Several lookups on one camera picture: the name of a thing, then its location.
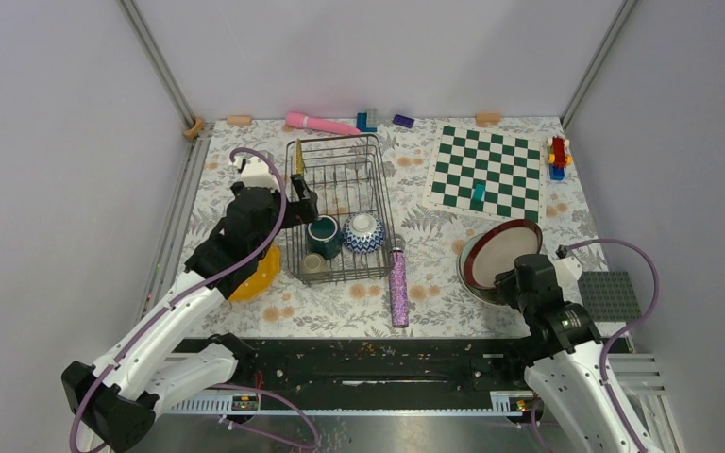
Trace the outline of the green woven bamboo plate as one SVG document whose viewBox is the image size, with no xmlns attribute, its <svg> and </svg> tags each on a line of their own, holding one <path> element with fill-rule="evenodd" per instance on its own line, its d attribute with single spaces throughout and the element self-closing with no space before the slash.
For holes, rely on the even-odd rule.
<svg viewBox="0 0 725 453">
<path fill-rule="evenodd" d="M 304 169 L 305 165 L 303 159 L 302 141 L 300 139 L 297 139 L 295 141 L 295 173 L 297 175 L 303 175 Z"/>
</svg>

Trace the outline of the dark green mug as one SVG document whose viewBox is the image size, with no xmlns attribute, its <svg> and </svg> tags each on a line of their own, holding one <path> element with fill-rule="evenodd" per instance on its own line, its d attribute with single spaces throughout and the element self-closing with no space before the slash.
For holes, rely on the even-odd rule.
<svg viewBox="0 0 725 453">
<path fill-rule="evenodd" d="M 329 215 L 321 215 L 307 225 L 306 240 L 309 251 L 321 256 L 326 261 L 337 257 L 343 247 L 340 224 Z"/>
</svg>

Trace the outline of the small beige cup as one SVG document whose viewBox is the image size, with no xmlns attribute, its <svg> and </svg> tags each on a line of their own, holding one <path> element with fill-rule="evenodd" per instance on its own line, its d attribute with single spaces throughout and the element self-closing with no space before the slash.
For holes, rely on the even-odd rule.
<svg viewBox="0 0 725 453">
<path fill-rule="evenodd" d="M 303 277 L 314 278 L 330 271 L 329 265 L 323 256 L 317 253 L 305 255 L 299 263 L 299 271 Z"/>
</svg>

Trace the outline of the yellow polka dot plate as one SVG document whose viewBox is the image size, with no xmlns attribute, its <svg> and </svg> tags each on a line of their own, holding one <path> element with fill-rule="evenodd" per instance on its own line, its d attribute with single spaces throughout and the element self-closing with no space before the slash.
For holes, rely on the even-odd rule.
<svg viewBox="0 0 725 453">
<path fill-rule="evenodd" d="M 258 268 L 229 298 L 229 302 L 251 300 L 270 289 L 280 272 L 280 251 L 272 244 Z"/>
</svg>

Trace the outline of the blue white patterned bowl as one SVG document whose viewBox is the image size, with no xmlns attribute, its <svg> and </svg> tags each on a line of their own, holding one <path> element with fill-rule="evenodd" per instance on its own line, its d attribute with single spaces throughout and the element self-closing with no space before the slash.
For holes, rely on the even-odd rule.
<svg viewBox="0 0 725 453">
<path fill-rule="evenodd" d="M 343 246 L 355 254 L 375 252 L 382 247 L 384 240 L 384 224 L 373 214 L 357 213 L 344 223 Z"/>
</svg>

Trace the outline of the purple glitter microphone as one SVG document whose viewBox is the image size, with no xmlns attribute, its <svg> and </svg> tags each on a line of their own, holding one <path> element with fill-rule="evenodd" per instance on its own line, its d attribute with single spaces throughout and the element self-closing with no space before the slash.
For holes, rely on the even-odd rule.
<svg viewBox="0 0 725 453">
<path fill-rule="evenodd" d="M 400 248 L 391 252 L 393 268 L 389 274 L 389 294 L 392 324 L 395 328 L 409 325 L 409 294 L 407 288 L 407 266 Z"/>
</svg>

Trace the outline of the mint green plate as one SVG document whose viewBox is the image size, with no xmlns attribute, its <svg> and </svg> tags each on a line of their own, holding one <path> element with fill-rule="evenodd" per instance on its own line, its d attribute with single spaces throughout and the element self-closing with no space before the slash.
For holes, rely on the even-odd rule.
<svg viewBox="0 0 725 453">
<path fill-rule="evenodd" d="M 507 307 L 508 302 L 494 282 L 512 271 L 508 256 L 497 250 L 490 233 L 470 238 L 458 254 L 458 277 L 466 290 L 482 303 Z"/>
</svg>

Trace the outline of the black glossy plate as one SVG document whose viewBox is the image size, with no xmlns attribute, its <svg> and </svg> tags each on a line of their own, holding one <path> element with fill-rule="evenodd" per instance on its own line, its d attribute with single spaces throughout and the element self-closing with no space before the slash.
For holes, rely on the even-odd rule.
<svg viewBox="0 0 725 453">
<path fill-rule="evenodd" d="M 485 233 L 490 233 L 493 244 L 497 244 L 497 250 L 508 256 L 512 270 L 517 257 L 537 254 L 543 244 L 543 233 L 540 226 L 529 220 L 510 220 Z"/>
</svg>

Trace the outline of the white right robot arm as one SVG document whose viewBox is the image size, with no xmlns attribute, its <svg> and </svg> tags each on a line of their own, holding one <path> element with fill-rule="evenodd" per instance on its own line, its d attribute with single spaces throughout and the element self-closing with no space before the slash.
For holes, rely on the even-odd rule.
<svg viewBox="0 0 725 453">
<path fill-rule="evenodd" d="M 581 304 L 565 300 L 560 260 L 527 254 L 497 275 L 497 290 L 530 328 L 503 364 L 509 384 L 530 387 L 580 452 L 660 452 L 616 381 L 608 345 Z"/>
</svg>

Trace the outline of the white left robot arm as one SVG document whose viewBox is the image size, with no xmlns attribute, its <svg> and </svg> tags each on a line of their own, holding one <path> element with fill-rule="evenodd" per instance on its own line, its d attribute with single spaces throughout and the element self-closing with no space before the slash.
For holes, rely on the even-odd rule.
<svg viewBox="0 0 725 453">
<path fill-rule="evenodd" d="M 317 195 L 300 173 L 290 176 L 295 199 L 272 159 L 243 149 L 233 164 L 240 181 L 225 215 L 186 260 L 165 295 L 121 341 L 93 363 L 71 362 L 61 382 L 75 421 L 69 447 L 83 451 L 86 428 L 100 440 L 95 451 L 127 452 L 166 410 L 213 385 L 242 388 L 255 375 L 252 353 L 228 334 L 178 364 L 166 357 L 194 324 L 235 293 L 258 293 L 278 272 L 276 236 L 318 217 Z"/>
</svg>

